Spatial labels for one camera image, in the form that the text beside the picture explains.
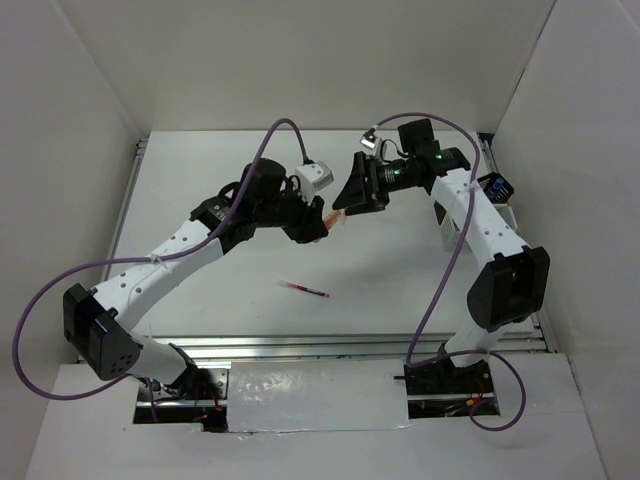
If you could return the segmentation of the clear spray bottle blue cap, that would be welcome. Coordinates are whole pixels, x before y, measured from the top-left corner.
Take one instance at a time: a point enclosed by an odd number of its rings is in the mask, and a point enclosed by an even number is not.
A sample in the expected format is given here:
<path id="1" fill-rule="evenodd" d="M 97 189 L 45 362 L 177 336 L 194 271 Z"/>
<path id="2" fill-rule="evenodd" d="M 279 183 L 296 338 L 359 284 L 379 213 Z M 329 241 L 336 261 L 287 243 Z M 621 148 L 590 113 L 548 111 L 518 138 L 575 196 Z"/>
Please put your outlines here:
<path id="1" fill-rule="evenodd" d="M 504 178 L 501 176 L 498 176 L 495 179 L 493 185 L 491 186 L 491 193 L 494 195 L 500 195 L 503 185 L 504 185 Z"/>

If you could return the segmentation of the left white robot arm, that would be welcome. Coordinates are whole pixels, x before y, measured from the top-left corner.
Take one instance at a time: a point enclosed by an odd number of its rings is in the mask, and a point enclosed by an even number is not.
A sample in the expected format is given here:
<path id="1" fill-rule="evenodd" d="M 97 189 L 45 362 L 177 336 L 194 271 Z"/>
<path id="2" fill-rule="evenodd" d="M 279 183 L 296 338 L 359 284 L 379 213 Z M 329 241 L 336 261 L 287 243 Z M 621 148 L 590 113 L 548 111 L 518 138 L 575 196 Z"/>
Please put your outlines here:
<path id="1" fill-rule="evenodd" d="M 119 275 L 63 295 L 64 335 L 102 381 L 124 375 L 154 380 L 176 399 L 189 397 L 209 376 L 174 344 L 135 333 L 145 314 L 180 283 L 251 239 L 280 228 L 298 244 L 327 237 L 318 193 L 333 181 L 322 162 L 293 175 L 269 159 L 247 165 L 242 177 L 204 200 L 164 243 Z"/>

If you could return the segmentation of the orange lead case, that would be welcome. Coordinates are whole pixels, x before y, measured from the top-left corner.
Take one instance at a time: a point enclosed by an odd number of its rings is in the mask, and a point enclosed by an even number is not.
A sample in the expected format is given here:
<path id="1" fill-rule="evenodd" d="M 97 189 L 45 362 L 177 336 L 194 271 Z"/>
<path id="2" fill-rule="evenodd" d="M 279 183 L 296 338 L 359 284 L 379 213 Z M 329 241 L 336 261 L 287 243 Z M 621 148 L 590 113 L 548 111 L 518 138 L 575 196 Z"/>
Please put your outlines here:
<path id="1" fill-rule="evenodd" d="M 327 215 L 323 220 L 324 226 L 328 232 L 331 231 L 337 225 L 344 225 L 346 223 L 345 210 L 334 210 Z"/>

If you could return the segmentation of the red gel pen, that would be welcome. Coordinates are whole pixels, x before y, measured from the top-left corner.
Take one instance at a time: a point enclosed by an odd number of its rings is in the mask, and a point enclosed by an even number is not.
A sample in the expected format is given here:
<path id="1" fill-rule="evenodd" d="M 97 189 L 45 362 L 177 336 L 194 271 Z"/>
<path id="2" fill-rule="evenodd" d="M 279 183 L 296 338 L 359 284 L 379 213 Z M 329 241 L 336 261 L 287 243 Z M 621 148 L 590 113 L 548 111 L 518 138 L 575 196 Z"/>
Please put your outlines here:
<path id="1" fill-rule="evenodd" d="M 277 282 L 277 284 L 279 286 L 281 286 L 281 287 L 284 287 L 284 288 L 301 291 L 301 292 L 304 292 L 306 294 L 314 295 L 314 296 L 317 296 L 317 297 L 326 298 L 326 299 L 330 298 L 330 294 L 327 293 L 327 292 L 323 292 L 323 291 L 320 291 L 320 290 L 317 290 L 317 289 L 312 289 L 310 287 L 306 287 L 306 286 L 303 286 L 303 285 L 300 285 L 300 284 L 287 282 L 287 281 L 282 281 L 282 280 L 279 280 Z"/>

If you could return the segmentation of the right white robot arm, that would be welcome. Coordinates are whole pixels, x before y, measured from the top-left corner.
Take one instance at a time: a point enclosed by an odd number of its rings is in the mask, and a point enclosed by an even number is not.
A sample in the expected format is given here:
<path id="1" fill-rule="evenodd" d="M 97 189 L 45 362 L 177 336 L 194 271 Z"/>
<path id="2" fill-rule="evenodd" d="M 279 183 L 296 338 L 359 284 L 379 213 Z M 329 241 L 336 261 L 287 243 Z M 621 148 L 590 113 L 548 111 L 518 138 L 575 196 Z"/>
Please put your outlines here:
<path id="1" fill-rule="evenodd" d="M 469 317 L 439 350 L 436 369 L 440 387 L 457 392 L 509 325 L 541 309 L 550 257 L 506 223 L 476 180 L 476 162 L 455 147 L 441 147 L 430 119 L 405 123 L 397 131 L 401 155 L 392 161 L 384 160 L 374 127 L 363 133 L 365 149 L 355 153 L 333 207 L 347 216 L 374 213 L 386 208 L 391 193 L 422 188 L 459 228 L 456 246 L 469 247 L 479 274 L 466 295 Z"/>

